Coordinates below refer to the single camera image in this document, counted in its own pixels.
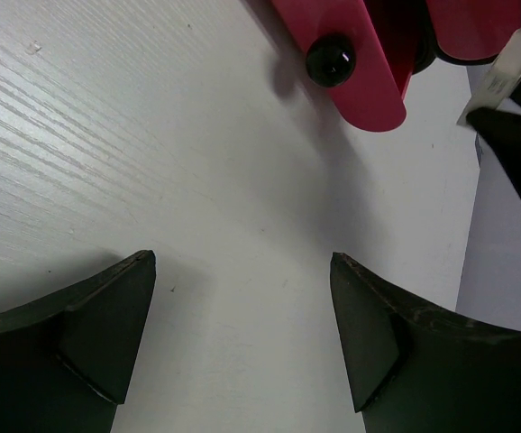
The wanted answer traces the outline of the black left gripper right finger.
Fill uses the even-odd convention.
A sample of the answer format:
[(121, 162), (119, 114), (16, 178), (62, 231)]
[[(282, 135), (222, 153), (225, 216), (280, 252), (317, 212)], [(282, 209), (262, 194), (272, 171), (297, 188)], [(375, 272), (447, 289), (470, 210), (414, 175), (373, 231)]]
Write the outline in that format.
[(369, 432), (521, 432), (521, 331), (442, 308), (344, 253), (330, 287)]

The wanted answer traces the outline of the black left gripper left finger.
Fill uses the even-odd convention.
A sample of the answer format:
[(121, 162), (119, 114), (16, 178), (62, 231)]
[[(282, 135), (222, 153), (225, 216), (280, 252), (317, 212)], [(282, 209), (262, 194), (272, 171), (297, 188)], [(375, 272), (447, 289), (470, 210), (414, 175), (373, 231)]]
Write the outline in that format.
[(108, 432), (124, 404), (156, 281), (142, 250), (0, 313), (0, 432)]

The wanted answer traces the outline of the white staples box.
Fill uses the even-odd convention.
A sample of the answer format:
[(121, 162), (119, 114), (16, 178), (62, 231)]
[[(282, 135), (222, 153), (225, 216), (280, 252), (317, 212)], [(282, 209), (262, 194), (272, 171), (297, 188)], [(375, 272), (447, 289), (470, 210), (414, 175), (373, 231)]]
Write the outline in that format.
[(458, 126), (470, 128), (468, 114), (485, 107), (497, 109), (521, 81), (521, 29), (516, 30), (484, 74), (463, 108)]

